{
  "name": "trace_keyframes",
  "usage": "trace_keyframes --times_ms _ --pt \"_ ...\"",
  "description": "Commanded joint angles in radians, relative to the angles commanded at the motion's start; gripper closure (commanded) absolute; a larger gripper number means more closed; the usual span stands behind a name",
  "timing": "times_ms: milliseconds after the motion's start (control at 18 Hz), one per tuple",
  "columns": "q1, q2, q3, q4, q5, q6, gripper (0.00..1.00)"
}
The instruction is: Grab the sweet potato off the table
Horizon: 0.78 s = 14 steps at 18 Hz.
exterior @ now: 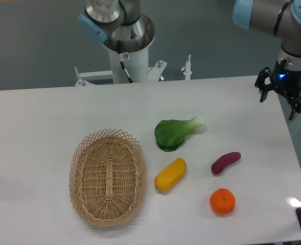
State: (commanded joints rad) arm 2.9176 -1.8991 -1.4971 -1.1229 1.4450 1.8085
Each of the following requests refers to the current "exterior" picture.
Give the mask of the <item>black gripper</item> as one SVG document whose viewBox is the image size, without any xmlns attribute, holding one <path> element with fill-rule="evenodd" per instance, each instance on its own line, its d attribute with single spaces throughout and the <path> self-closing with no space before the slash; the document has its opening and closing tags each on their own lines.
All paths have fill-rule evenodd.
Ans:
<svg viewBox="0 0 301 245">
<path fill-rule="evenodd" d="M 280 64 L 276 61 L 273 72 L 269 67 L 259 72 L 254 86 L 261 94 L 260 103 L 266 100 L 271 90 L 286 98 L 287 101 L 291 101 L 291 113 L 288 120 L 292 120 L 296 113 L 301 114 L 301 70 L 293 71 L 286 68 L 280 70 Z"/>
</svg>

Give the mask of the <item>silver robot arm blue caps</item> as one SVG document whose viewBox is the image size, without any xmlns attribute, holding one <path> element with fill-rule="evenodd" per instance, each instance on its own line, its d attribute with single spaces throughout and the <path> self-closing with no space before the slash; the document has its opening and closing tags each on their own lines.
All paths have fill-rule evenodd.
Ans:
<svg viewBox="0 0 301 245">
<path fill-rule="evenodd" d="M 155 27 L 139 1 L 87 1 L 77 22 L 107 49 L 116 84 L 159 80 L 165 63 L 148 67 Z M 301 114 L 301 1 L 236 1 L 233 22 L 282 40 L 274 68 L 262 69 L 254 85 L 261 102 L 274 91 L 287 100 L 292 114 Z"/>
</svg>

